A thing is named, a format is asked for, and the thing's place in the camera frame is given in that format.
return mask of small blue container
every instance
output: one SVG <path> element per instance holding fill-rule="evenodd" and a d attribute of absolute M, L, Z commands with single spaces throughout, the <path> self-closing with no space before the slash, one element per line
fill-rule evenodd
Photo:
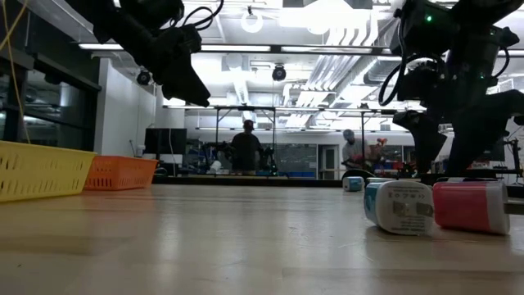
<path fill-rule="evenodd" d="M 364 179 L 359 176 L 345 177 L 342 186 L 346 192 L 360 192 L 364 189 Z"/>

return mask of cable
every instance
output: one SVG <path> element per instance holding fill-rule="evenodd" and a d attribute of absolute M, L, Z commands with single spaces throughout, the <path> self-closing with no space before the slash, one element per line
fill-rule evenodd
<path fill-rule="evenodd" d="M 27 131 L 27 126 L 25 125 L 25 122 L 24 122 L 24 108 L 22 107 L 22 101 L 20 100 L 20 91 L 18 89 L 18 83 L 16 82 L 15 62 L 14 62 L 13 53 L 11 50 L 11 33 L 15 29 L 16 24 L 18 23 L 18 20 L 20 20 L 20 16 L 24 13 L 24 10 L 27 6 L 27 1 L 28 0 L 25 0 L 24 6 L 20 10 L 18 17 L 16 18 L 15 22 L 13 23 L 13 26 L 10 29 L 9 29 L 9 25 L 7 24 L 6 0 L 3 0 L 2 9 L 3 9 L 3 24 L 6 27 L 6 31 L 8 32 L 4 41 L 7 41 L 9 59 L 11 62 L 11 74 L 12 74 L 13 84 L 15 85 L 15 94 L 16 94 L 16 100 L 18 101 L 18 110 L 20 112 L 20 120 L 22 122 L 22 126 L 24 127 L 24 132 L 25 132 L 25 137 L 27 138 L 27 143 L 31 144 L 31 139 L 29 139 L 29 132 Z M 2 44 L 0 45 L 0 50 L 2 50 L 3 46 L 5 45 L 4 41 L 2 41 Z"/>
<path fill-rule="evenodd" d="M 504 54 L 506 55 L 506 61 L 504 62 L 504 66 L 502 67 L 502 69 L 500 69 L 500 71 L 494 76 L 495 78 L 499 78 L 499 76 L 501 76 L 502 73 L 504 73 L 504 71 L 509 66 L 509 60 L 511 59 L 511 57 L 509 56 L 508 49 L 507 48 L 502 48 L 502 50 L 504 50 Z"/>
<path fill-rule="evenodd" d="M 189 15 L 187 15 L 186 20 L 183 22 L 183 25 L 185 25 L 187 23 L 187 20 L 189 19 L 189 17 L 194 15 L 197 11 L 205 10 L 205 11 L 211 12 L 211 15 L 207 16 L 203 20 L 199 20 L 198 22 L 194 23 L 195 27 L 197 27 L 199 25 L 204 25 L 205 23 L 209 22 L 209 24 L 205 25 L 204 27 L 197 28 L 197 30 L 205 30 L 205 29 L 207 29 L 207 28 L 209 28 L 211 26 L 211 24 L 213 23 L 213 19 L 220 13 L 220 11 L 222 10 L 222 7 L 224 7 L 224 0 L 220 0 L 220 4 L 216 8 L 215 12 L 212 12 L 212 10 L 210 8 L 208 8 L 208 7 L 198 7 L 197 9 L 192 11 Z"/>
<path fill-rule="evenodd" d="M 411 57 L 408 57 L 408 59 L 406 60 L 405 64 L 409 64 L 411 61 L 415 61 L 419 58 L 431 58 L 432 60 L 436 61 L 439 65 L 440 65 L 440 68 L 445 72 L 445 63 L 444 61 L 442 61 L 442 59 L 436 55 L 432 55 L 432 54 L 413 54 Z M 396 81 L 396 84 L 395 84 L 395 87 L 393 88 L 393 91 L 391 92 L 390 94 L 390 97 L 387 98 L 387 100 L 385 102 L 382 102 L 383 98 L 384 98 L 384 92 L 386 91 L 386 87 L 387 85 L 390 83 L 390 80 L 393 78 L 393 76 L 396 74 L 397 71 L 400 70 L 400 68 L 402 67 L 402 62 L 395 68 L 393 69 L 393 71 L 386 77 L 386 79 L 384 80 L 384 83 L 382 84 L 382 87 L 380 88 L 380 93 L 378 94 L 378 101 L 379 101 L 379 104 L 383 107 L 387 106 L 392 100 L 393 98 L 395 97 L 397 91 L 398 91 L 398 87 L 399 87 L 399 79 L 397 79 Z"/>
<path fill-rule="evenodd" d="M 517 133 L 520 129 L 522 129 L 522 127 L 524 127 L 524 125 L 518 127 L 515 131 L 513 131 L 512 134 L 510 134 L 508 137 L 506 137 L 506 139 L 509 140 L 515 133 Z"/>
<path fill-rule="evenodd" d="M 385 107 L 388 104 L 390 104 L 390 102 L 393 101 L 393 98 L 395 98 L 395 95 L 397 94 L 399 90 L 399 85 L 402 82 L 402 79 L 404 78 L 404 72 L 406 71 L 406 66 L 408 64 L 408 61 L 407 61 L 408 58 L 406 56 L 407 52 L 406 52 L 405 43 L 404 43 L 405 22 L 406 22 L 405 17 L 401 16 L 400 24 L 397 29 L 397 34 L 399 37 L 399 45 L 400 45 L 400 56 L 402 57 L 402 60 L 400 61 L 399 69 L 396 69 L 396 70 L 400 70 L 399 76 L 395 82 L 393 91 L 391 91 L 390 96 L 385 101 L 384 101 L 384 93 L 386 92 L 386 87 L 389 84 L 389 80 L 393 77 L 395 70 L 390 73 L 391 78 L 389 78 L 390 76 L 388 76 L 389 79 L 386 79 L 386 81 L 384 81 L 384 83 L 382 84 L 382 87 L 380 88 L 380 93 L 378 94 L 378 104 L 381 105 L 382 107 Z"/>
<path fill-rule="evenodd" d="M 187 21 L 189 20 L 189 18 L 191 18 L 191 16 L 193 16 L 195 13 L 199 12 L 199 11 L 208 11 L 211 15 L 213 15 L 213 11 L 211 10 L 211 8 L 209 7 L 198 7 L 197 9 L 195 9 L 194 11 L 191 11 L 187 16 L 186 16 L 186 19 L 183 21 L 182 23 L 182 26 L 185 26 L 187 24 Z M 209 21 L 209 24 L 208 25 L 211 25 L 211 23 L 213 23 L 213 18 L 211 18 L 210 20 L 207 20 Z M 198 21 L 197 23 L 195 23 L 194 25 L 195 26 L 198 26 L 198 25 L 201 25 L 199 24 L 200 21 Z"/>
<path fill-rule="evenodd" d="M 171 144 L 171 128 L 169 128 L 169 148 L 171 149 L 171 156 L 173 157 L 173 177 L 176 177 L 176 169 L 175 169 L 175 160 L 174 160 L 174 153 L 173 153 L 173 144 Z"/>
<path fill-rule="evenodd" d="M 11 35 L 13 34 L 13 32 L 15 31 L 15 27 L 16 25 L 18 25 L 18 22 L 20 21 L 20 18 L 22 18 L 22 16 L 24 15 L 24 11 L 25 9 L 27 8 L 27 2 L 29 0 L 25 0 L 24 1 L 24 5 L 22 6 L 22 9 L 20 9 L 20 12 L 18 12 L 18 16 L 16 16 L 15 18 L 15 21 L 13 22 L 13 26 L 10 28 L 10 29 L 7 29 L 6 27 L 6 31 L 7 31 L 7 35 L 6 37 L 3 39 L 2 43 L 0 43 L 0 50 L 3 49 L 3 47 L 6 45 L 7 43 L 7 40 L 9 40 L 9 38 L 11 37 Z M 3 2 L 3 6 L 5 7 L 6 6 L 6 0 L 2 0 Z M 7 15 L 7 11 L 6 9 L 4 8 L 4 22 L 7 23 L 7 18 L 6 18 L 6 15 Z"/>

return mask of security camera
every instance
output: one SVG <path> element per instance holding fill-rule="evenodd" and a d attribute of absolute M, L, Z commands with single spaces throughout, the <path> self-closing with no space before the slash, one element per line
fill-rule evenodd
<path fill-rule="evenodd" d="M 286 70 L 284 70 L 284 65 L 276 65 L 273 70 L 273 80 L 274 81 L 283 81 L 286 78 Z"/>
<path fill-rule="evenodd" d="M 142 86 L 148 86 L 151 83 L 151 73 L 148 70 L 141 70 L 137 76 L 137 83 Z"/>

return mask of person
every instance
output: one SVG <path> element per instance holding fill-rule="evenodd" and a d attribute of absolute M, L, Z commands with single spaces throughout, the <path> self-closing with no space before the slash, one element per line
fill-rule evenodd
<path fill-rule="evenodd" d="M 244 121 L 244 132 L 235 135 L 231 145 L 236 150 L 236 155 L 232 160 L 234 174 L 255 175 L 256 158 L 255 153 L 264 151 L 259 139 L 253 135 L 253 121 Z"/>
<path fill-rule="evenodd" d="M 362 162 L 362 139 L 355 138 L 355 132 L 350 129 L 344 130 L 344 140 L 346 145 L 342 148 L 342 159 L 346 168 L 349 169 L 364 169 L 365 164 Z M 364 140 L 364 152 L 366 159 L 369 160 L 371 156 L 371 149 L 368 141 Z"/>

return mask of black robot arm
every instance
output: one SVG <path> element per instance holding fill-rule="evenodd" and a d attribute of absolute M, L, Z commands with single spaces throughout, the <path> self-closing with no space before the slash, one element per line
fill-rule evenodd
<path fill-rule="evenodd" d="M 397 100 L 419 100 L 423 113 L 397 113 L 393 121 L 414 138 L 419 172 L 425 173 L 444 145 L 438 124 L 451 123 L 454 141 L 446 173 L 460 175 L 504 134 L 511 116 L 524 114 L 524 95 L 517 90 L 486 95 L 502 72 L 493 75 L 499 50 L 520 42 L 509 28 L 493 24 L 516 11 L 524 0 L 459 0 L 451 9 L 427 0 L 406 0 L 395 12 L 400 25 L 390 50 L 402 57 L 395 68 L 399 78 L 392 95 L 381 105 Z M 442 55 L 447 52 L 445 61 Z M 431 58 L 404 75 L 406 64 Z"/>
<path fill-rule="evenodd" d="M 176 27 L 184 15 L 182 0 L 120 0 L 120 7 L 113 0 L 66 1 L 93 24 L 98 42 L 114 39 L 148 69 L 166 98 L 209 105 L 210 93 L 191 66 L 191 54 L 201 50 L 198 30 L 210 25 L 224 2 L 208 18 Z M 172 25 L 162 29 L 168 22 Z"/>

